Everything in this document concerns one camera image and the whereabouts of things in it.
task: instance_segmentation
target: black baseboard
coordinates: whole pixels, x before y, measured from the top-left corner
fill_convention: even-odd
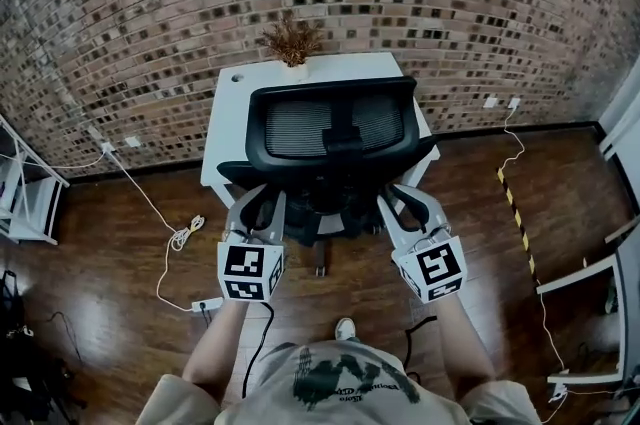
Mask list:
[[[529,133],[529,132],[547,132],[554,130],[570,130],[576,128],[593,128],[597,133],[597,141],[601,142],[606,137],[606,132],[597,121],[582,121],[575,123],[554,123],[547,125],[530,125],[530,126],[510,126],[509,130],[515,133]],[[447,141],[454,139],[466,139],[472,137],[484,137],[487,135],[497,135],[504,134],[504,129],[502,127],[496,128],[481,128],[478,130],[463,130],[458,132],[445,132],[438,133],[436,137],[438,141]],[[613,155],[611,157],[611,161],[616,166],[618,174],[620,175],[620,179],[622,180],[622,184],[625,187],[627,195],[629,196],[629,201],[631,203],[631,207],[633,208],[633,212],[636,215],[640,215],[640,207],[638,206],[638,200],[633,193],[633,189],[631,188],[631,183],[629,182],[629,178],[627,177],[627,173],[624,171],[622,164],[620,163],[620,159],[617,155]],[[137,176],[146,176],[149,174],[159,174],[159,173],[170,173],[175,171],[185,171],[189,169],[199,169],[202,167],[202,160],[187,160],[184,162],[175,162],[170,164],[162,164],[162,165],[153,165],[147,167],[141,167],[139,169],[131,169],[129,170],[129,174],[133,177]],[[120,178],[126,178],[126,176],[122,173],[122,171],[114,171],[110,173],[103,174],[90,174],[87,176],[77,176],[75,178],[69,178],[69,183],[73,185],[81,184],[81,183],[98,183],[101,181],[107,180],[116,180]]]

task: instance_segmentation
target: office chair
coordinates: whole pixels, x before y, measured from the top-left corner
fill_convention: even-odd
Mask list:
[[[378,194],[436,142],[419,137],[415,87],[410,77],[392,77],[255,91],[248,162],[225,162],[218,171],[247,190],[270,184],[265,216],[284,190],[285,234],[302,245],[377,233],[384,224]]]

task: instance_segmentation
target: dried plant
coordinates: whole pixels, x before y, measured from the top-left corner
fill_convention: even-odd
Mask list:
[[[289,10],[273,24],[273,32],[262,32],[258,44],[266,46],[277,59],[293,68],[304,64],[307,57],[320,49],[321,37],[318,23],[296,22]]]

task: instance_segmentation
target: t-shirt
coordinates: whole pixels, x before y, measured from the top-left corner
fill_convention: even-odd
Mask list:
[[[221,410],[201,388],[164,375],[139,425],[531,425],[540,419],[524,386],[495,381],[460,404],[420,387],[395,356],[349,341],[276,349],[261,361],[258,386]]]

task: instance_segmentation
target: brick wall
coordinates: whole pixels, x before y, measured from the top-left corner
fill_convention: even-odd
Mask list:
[[[639,0],[1,0],[0,110],[53,164],[132,134],[133,166],[201,158],[218,72],[268,58],[288,7],[326,53],[393,52],[435,131],[496,126],[512,95],[516,123],[596,119],[640,45]]]

